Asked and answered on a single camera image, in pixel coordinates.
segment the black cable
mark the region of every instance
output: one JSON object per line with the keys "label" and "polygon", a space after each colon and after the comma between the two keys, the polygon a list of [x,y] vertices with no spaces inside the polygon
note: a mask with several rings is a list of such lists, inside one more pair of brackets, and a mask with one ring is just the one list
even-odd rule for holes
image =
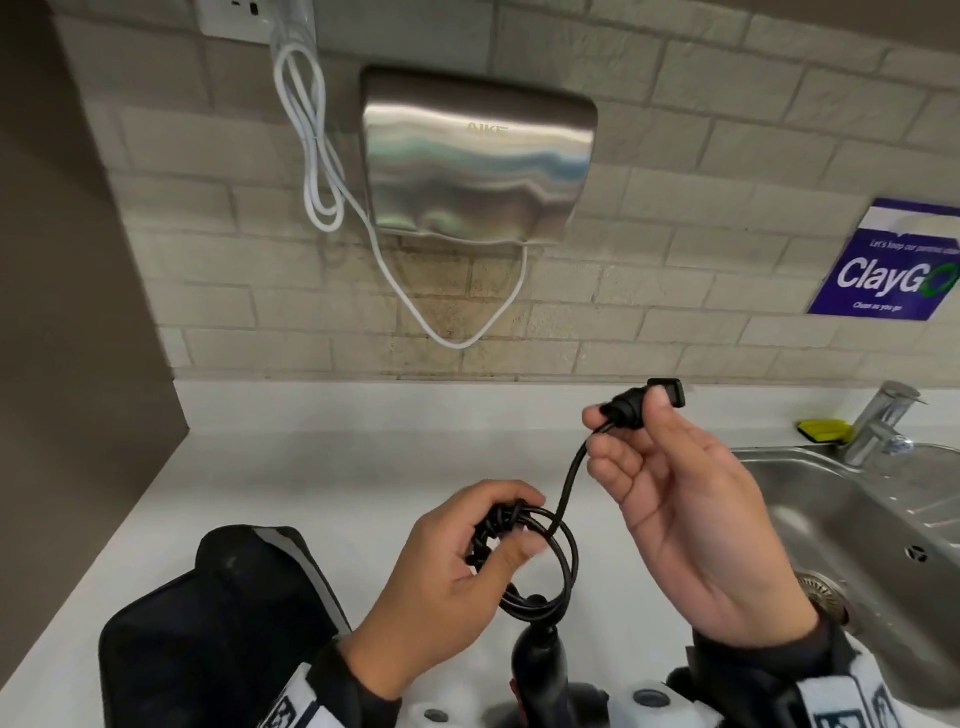
{"label": "black cable", "polygon": [[[613,422],[607,421],[593,430],[593,434],[609,432],[615,426]],[[570,470],[566,473],[564,489],[561,492],[556,513],[551,513],[545,508],[528,505],[523,500],[516,503],[498,503],[490,509],[487,517],[478,523],[473,531],[473,538],[470,542],[472,549],[466,561],[468,566],[472,566],[478,571],[483,569],[483,565],[487,563],[487,559],[492,554],[492,549],[487,546],[488,539],[499,539],[519,526],[524,526],[535,533],[539,533],[546,539],[547,544],[556,554],[557,561],[560,562],[560,571],[564,577],[564,588],[558,596],[549,601],[541,595],[524,597],[513,584],[507,588],[506,593],[500,600],[500,609],[514,619],[556,625],[566,614],[566,609],[570,605],[570,597],[573,594],[573,585],[577,581],[577,572],[580,570],[580,550],[577,548],[577,542],[574,540],[569,526],[564,523],[564,514],[566,513],[566,506],[570,502],[570,495],[573,492],[573,481],[576,479],[577,472],[580,471],[580,466],[586,457],[587,441],[580,446],[573,462],[570,463]],[[545,527],[534,518],[535,516],[541,516],[550,521],[549,527]],[[564,550],[557,543],[557,531],[564,534],[566,542],[569,544],[569,561],[566,560]]]}

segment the coiled white cable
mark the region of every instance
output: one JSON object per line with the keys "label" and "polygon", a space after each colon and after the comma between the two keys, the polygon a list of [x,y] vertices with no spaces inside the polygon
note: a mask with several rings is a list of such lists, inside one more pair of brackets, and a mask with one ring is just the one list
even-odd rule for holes
{"label": "coiled white cable", "polygon": [[[523,287],[527,276],[527,249],[522,247],[520,257],[520,278],[513,293],[497,309],[490,320],[479,331],[466,341],[447,341],[438,334],[417,310],[410,297],[403,292],[396,282],[390,268],[387,267],[383,254],[380,252],[380,243],[376,238],[376,230],[370,221],[367,211],[361,207],[356,198],[350,194],[344,181],[344,166],[336,150],[326,135],[326,82],[324,72],[320,67],[317,56],[316,40],[310,29],[298,23],[287,22],[282,12],[275,12],[275,29],[271,40],[271,53],[274,59],[274,85],[280,97],[291,124],[300,137],[303,146],[305,170],[303,175],[303,202],[307,216],[319,230],[334,232],[344,224],[346,209],[344,201],[356,210],[357,215],[367,229],[370,236],[373,256],[383,272],[390,287],[394,289],[403,304],[417,320],[417,323],[426,331],[427,335],[441,346],[448,349],[468,349],[476,344],[484,334],[491,329],[504,312],[513,305]],[[297,65],[297,57],[306,61],[313,74],[313,84],[307,92]],[[320,175],[323,173],[333,194],[333,205],[327,206],[320,196]]]}

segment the dark brown wall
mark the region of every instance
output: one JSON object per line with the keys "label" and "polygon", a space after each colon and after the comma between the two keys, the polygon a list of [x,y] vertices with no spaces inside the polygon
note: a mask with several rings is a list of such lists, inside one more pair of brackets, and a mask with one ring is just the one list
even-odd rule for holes
{"label": "dark brown wall", "polygon": [[187,428],[39,0],[0,68],[2,685]]}
{"label": "dark brown wall", "polygon": [[960,52],[957,0],[710,0],[804,23]]}

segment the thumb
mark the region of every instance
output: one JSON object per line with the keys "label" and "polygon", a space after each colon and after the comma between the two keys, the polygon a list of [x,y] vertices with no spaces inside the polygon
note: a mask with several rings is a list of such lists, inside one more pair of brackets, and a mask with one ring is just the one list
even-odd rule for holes
{"label": "thumb", "polygon": [[677,475],[706,477],[714,471],[713,460],[690,436],[663,387],[654,387],[643,398],[643,426]]}
{"label": "thumb", "polygon": [[477,574],[474,587],[484,596],[499,601],[520,567],[546,548],[547,543],[539,533],[514,531],[500,540],[500,546]]}

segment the stainless steel sink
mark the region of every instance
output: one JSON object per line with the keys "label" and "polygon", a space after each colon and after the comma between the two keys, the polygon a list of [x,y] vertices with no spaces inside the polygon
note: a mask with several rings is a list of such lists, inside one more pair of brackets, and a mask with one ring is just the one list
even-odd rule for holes
{"label": "stainless steel sink", "polygon": [[846,617],[894,695],[960,707],[960,452],[920,446],[868,473],[826,452],[735,453],[808,593]]}

